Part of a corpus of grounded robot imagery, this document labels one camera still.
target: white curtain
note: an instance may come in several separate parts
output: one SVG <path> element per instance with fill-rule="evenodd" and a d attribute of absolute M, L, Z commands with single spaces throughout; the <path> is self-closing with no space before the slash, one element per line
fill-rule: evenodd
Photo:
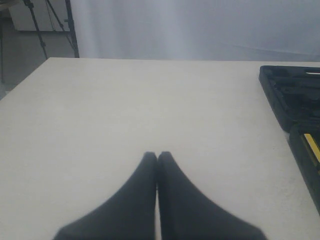
<path fill-rule="evenodd" d="M 320 0 L 71 3 L 81 57 L 320 60 Z"/>

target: case lid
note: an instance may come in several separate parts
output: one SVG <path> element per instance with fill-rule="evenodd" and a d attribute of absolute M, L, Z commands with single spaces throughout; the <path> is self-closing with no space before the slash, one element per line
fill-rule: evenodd
<path fill-rule="evenodd" d="M 285 131 L 298 123 L 320 124 L 320 67 L 266 65 L 259 79 Z"/>

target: floor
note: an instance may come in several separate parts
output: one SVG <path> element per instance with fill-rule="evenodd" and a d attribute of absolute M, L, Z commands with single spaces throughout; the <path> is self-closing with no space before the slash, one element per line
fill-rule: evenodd
<path fill-rule="evenodd" d="M 43 32 L 42 37 L 48 57 L 74 57 L 63 33 Z M 9 19 L 3 23 L 3 74 L 6 91 L 12 90 L 45 60 L 36 32 L 19 32 Z"/>

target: toolbox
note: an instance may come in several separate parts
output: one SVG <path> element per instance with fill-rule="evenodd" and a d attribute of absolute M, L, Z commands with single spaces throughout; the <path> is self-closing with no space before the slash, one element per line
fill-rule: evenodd
<path fill-rule="evenodd" d="M 259 80 L 320 213 L 320 67 L 260 67 Z"/>

